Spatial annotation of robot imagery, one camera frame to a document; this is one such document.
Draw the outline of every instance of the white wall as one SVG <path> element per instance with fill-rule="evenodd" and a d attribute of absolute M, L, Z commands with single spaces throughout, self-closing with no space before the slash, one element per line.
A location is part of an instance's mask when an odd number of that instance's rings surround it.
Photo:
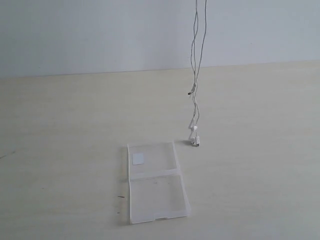
<path fill-rule="evenodd" d="M 194 3 L 0 0 L 0 78 L 189 67 Z M 208 0 L 203 66 L 320 59 L 319 13 L 319 0 Z"/>

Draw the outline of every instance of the hanging cable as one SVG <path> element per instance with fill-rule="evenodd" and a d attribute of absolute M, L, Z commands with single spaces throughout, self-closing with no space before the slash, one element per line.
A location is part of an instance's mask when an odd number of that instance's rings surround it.
<path fill-rule="evenodd" d="M 193 22 L 193 40 L 191 43 L 190 61 L 191 61 L 191 67 L 192 67 L 192 71 L 193 71 L 193 85 L 192 85 L 192 89 L 188 93 L 188 95 L 192 96 L 194 110 L 193 110 L 193 117 L 192 117 L 191 123 L 189 125 L 189 128 L 191 129 L 191 134 L 190 134 L 189 139 L 191 139 L 191 143 L 194 146 L 199 146 L 199 144 L 200 144 L 200 138 L 197 133 L 197 129 L 198 129 L 197 123 L 200 118 L 200 111 L 199 111 L 199 106 L 198 106 L 196 97 L 197 97 L 197 91 L 198 91 L 198 76 L 199 76 L 199 72 L 200 72 L 204 44 L 205 44 L 205 39 L 206 39 L 206 34 L 207 34 L 207 1 L 208 0 L 205 0 L 205 2 L 204 2 L 204 34 L 203 34 L 203 38 L 202 38 L 201 52 L 200 52 L 198 66 L 197 66 L 197 61 L 196 61 L 196 39 L 197 39 L 197 35 L 198 35 L 198 30 L 199 30 L 198 0 L 195 0 L 195 15 L 194 15 L 194 22 Z"/>

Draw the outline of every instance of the table surface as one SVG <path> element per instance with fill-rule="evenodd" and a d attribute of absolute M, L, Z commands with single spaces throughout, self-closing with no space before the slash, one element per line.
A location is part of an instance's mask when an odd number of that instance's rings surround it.
<path fill-rule="evenodd" d="M 4 240 L 320 238 L 320 61 L 0 80 Z M 127 144 L 175 146 L 191 216 L 128 224 Z"/>

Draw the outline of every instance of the white label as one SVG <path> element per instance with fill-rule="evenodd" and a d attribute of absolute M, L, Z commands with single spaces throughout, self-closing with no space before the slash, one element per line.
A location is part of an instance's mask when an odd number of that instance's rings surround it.
<path fill-rule="evenodd" d="M 133 154 L 133 158 L 132 158 L 133 165 L 144 164 L 144 162 L 145 162 L 145 159 L 144 159 L 143 153 L 134 153 Z"/>

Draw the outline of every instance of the transparent plastic box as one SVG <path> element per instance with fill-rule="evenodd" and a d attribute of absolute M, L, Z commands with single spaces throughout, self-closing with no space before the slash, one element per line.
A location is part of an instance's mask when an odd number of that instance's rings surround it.
<path fill-rule="evenodd" d="M 173 142 L 128 145 L 130 222 L 186 217 L 191 208 Z"/>

